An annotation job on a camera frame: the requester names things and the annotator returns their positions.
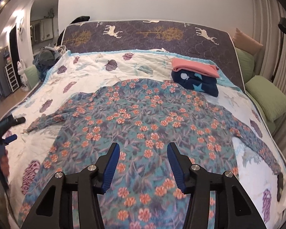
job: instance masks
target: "screw head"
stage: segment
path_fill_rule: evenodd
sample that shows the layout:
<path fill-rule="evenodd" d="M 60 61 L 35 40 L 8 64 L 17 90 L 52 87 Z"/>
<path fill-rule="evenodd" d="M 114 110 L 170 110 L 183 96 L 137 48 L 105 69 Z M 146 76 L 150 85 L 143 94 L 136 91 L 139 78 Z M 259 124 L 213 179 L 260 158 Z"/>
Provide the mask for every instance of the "screw head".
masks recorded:
<path fill-rule="evenodd" d="M 232 177 L 233 176 L 233 173 L 231 171 L 226 171 L 224 174 L 226 175 L 226 177 Z"/>
<path fill-rule="evenodd" d="M 61 178 L 61 177 L 63 177 L 63 173 L 62 172 L 57 172 L 56 174 L 55 174 L 55 178 Z"/>
<path fill-rule="evenodd" d="M 199 167 L 199 165 L 197 165 L 197 164 L 193 164 L 193 165 L 191 166 L 191 169 L 192 169 L 192 170 L 200 170 L 200 167 Z"/>
<path fill-rule="evenodd" d="M 96 166 L 95 166 L 94 164 L 89 165 L 89 166 L 88 166 L 88 170 L 89 170 L 89 171 L 94 171 L 94 170 L 96 170 Z"/>

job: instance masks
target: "folded navy blanket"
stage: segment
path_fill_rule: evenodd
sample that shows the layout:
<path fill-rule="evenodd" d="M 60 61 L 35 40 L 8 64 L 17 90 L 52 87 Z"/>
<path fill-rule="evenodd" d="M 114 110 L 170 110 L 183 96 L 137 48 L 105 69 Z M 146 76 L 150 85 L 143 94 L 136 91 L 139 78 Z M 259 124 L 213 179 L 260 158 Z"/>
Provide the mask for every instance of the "folded navy blanket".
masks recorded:
<path fill-rule="evenodd" d="M 171 75 L 174 82 L 180 84 L 185 89 L 204 92 L 215 97 L 218 96 L 217 80 L 214 77 L 207 77 L 185 69 L 177 72 L 172 71 Z"/>

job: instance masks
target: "blue star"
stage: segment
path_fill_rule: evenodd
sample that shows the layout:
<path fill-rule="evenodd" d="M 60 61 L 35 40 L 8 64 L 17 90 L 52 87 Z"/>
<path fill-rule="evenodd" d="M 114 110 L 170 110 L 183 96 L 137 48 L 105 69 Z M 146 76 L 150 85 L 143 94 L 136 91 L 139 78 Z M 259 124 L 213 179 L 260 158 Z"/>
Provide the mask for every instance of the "blue star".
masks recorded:
<path fill-rule="evenodd" d="M 202 86 L 202 84 L 199 84 L 199 86 L 196 86 L 195 84 L 193 84 L 195 91 L 204 92 L 204 90 L 201 88 L 201 86 Z"/>
<path fill-rule="evenodd" d="M 202 76 L 200 74 L 195 73 L 194 76 L 196 76 L 196 77 L 200 78 L 200 80 L 202 80 Z"/>

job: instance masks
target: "floor lamp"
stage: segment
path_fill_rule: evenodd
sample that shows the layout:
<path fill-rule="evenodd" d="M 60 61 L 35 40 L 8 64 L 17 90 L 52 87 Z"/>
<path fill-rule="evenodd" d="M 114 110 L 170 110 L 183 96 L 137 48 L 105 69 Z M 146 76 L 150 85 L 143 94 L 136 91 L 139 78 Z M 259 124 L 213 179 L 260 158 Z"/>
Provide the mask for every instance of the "floor lamp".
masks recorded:
<path fill-rule="evenodd" d="M 278 66 L 279 66 L 280 60 L 281 60 L 282 49 L 283 49 L 283 42 L 284 42 L 284 34 L 286 34 L 286 18 L 282 17 L 280 19 L 280 22 L 278 24 L 278 28 L 280 29 L 282 36 L 281 36 L 281 45 L 280 45 L 280 52 L 279 52 L 279 56 L 278 56 L 278 62 L 276 64 L 276 66 L 275 66 L 275 71 L 274 71 L 274 73 L 273 73 L 273 75 L 271 77 L 271 80 L 270 80 L 272 83 L 273 83 L 273 81 L 275 79 L 275 75 L 276 75 L 276 73 L 278 71 Z"/>

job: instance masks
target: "wooden floor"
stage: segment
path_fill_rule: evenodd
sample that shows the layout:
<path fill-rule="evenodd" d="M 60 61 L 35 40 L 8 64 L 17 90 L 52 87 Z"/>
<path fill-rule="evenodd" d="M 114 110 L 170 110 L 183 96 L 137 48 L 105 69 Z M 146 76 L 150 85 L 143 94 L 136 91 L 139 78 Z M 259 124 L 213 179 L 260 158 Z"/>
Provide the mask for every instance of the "wooden floor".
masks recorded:
<path fill-rule="evenodd" d="M 22 89 L 17 89 L 14 93 L 10 94 L 6 98 L 0 99 L 0 119 L 1 117 L 9 111 L 12 107 L 18 104 L 20 101 L 25 98 L 28 92 L 23 91 Z"/>

